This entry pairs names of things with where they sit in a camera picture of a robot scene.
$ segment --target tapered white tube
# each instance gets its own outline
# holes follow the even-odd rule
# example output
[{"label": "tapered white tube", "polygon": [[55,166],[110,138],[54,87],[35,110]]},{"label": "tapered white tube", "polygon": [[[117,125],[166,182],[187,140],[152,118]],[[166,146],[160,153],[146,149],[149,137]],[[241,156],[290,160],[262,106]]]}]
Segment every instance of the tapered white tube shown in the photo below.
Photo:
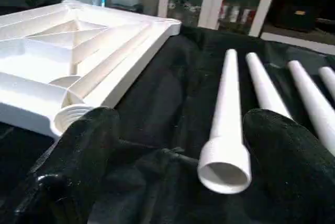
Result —
[{"label": "tapered white tube", "polygon": [[335,72],[329,67],[322,67],[319,69],[319,74],[330,95],[335,100]]},{"label": "tapered white tube", "polygon": [[298,61],[290,61],[288,67],[319,139],[335,156],[335,112],[333,108]]},{"label": "tapered white tube", "polygon": [[258,56],[249,53],[246,59],[260,106],[292,118]]},{"label": "tapered white tube", "polygon": [[236,194],[251,182],[250,157],[243,145],[237,53],[228,50],[209,141],[204,145],[198,177],[210,190]]}]

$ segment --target black velvet fabric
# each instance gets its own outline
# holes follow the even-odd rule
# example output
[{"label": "black velvet fabric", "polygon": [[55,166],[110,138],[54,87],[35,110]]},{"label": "black velvet fabric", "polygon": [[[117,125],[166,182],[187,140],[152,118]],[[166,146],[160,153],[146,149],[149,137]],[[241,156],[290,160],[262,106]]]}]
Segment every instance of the black velvet fabric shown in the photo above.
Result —
[{"label": "black velvet fabric", "polygon": [[[219,195],[199,182],[196,168],[209,136],[224,55],[230,48],[238,52],[243,130],[253,180],[238,195]],[[259,55],[301,126],[268,111],[247,114],[259,107],[245,61],[249,52]],[[115,108],[120,118],[119,138],[111,140],[116,143],[100,191],[90,197],[95,201],[88,223],[333,223],[334,157],[313,135],[286,68],[292,59],[302,63],[334,105],[317,74],[321,66],[333,68],[334,57],[232,33],[183,27],[179,36],[164,44]],[[10,189],[29,169],[15,176],[10,171],[25,159],[29,164],[37,159],[37,155],[28,155],[37,136],[13,139],[17,131],[28,132],[14,129],[6,133],[10,126],[2,127],[2,146],[11,141],[7,148],[24,146],[27,153],[13,156],[9,163],[0,162],[1,177],[11,181],[0,181],[3,198],[8,199]],[[73,140],[85,132],[75,126],[71,131]],[[47,147],[39,147],[41,155]],[[13,151],[1,148],[0,152]],[[88,216],[76,214],[83,220]]]}]

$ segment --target white plastic tray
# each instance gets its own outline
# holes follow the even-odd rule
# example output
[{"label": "white plastic tray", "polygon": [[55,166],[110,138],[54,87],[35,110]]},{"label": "white plastic tray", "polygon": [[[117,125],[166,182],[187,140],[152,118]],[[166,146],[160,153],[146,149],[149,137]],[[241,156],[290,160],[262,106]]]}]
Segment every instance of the white plastic tray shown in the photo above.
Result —
[{"label": "white plastic tray", "polygon": [[58,138],[114,107],[180,25],[76,1],[0,16],[0,121]]}]

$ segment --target plastic tube opening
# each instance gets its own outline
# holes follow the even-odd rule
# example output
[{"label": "plastic tube opening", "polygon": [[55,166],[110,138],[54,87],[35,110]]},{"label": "plastic tube opening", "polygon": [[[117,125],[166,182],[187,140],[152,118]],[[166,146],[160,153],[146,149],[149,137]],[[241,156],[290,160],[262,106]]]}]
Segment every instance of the plastic tube opening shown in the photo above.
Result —
[{"label": "plastic tube opening", "polygon": [[251,183],[248,150],[242,144],[208,141],[200,155],[198,177],[208,189],[220,194],[244,191]]},{"label": "plastic tube opening", "polygon": [[80,119],[92,109],[93,107],[85,104],[75,104],[62,108],[51,122],[50,127],[52,132],[57,137],[62,136],[72,123]]}]

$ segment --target white plastic part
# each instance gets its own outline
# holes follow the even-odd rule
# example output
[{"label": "white plastic part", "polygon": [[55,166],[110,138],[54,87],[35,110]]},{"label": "white plastic part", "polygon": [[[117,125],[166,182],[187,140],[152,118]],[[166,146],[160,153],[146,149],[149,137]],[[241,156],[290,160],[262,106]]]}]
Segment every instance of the white plastic part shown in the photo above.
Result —
[{"label": "white plastic part", "polygon": [[0,17],[0,121],[58,138],[78,104],[114,107],[180,26],[77,1]]},{"label": "white plastic part", "polygon": [[335,72],[330,67],[322,67],[319,69],[319,74],[330,95],[335,100]]},{"label": "white plastic part", "polygon": [[62,108],[50,122],[52,132],[58,137],[62,136],[72,123],[92,109],[94,108],[85,104],[69,105]]},{"label": "white plastic part", "polygon": [[209,141],[198,165],[200,181],[214,192],[236,194],[251,183],[250,156],[243,145],[241,124],[237,53],[228,50]]},{"label": "white plastic part", "polygon": [[260,106],[292,118],[257,54],[249,53],[246,59]]},{"label": "white plastic part", "polygon": [[298,61],[290,61],[288,67],[319,139],[335,156],[335,112],[333,108]]}]

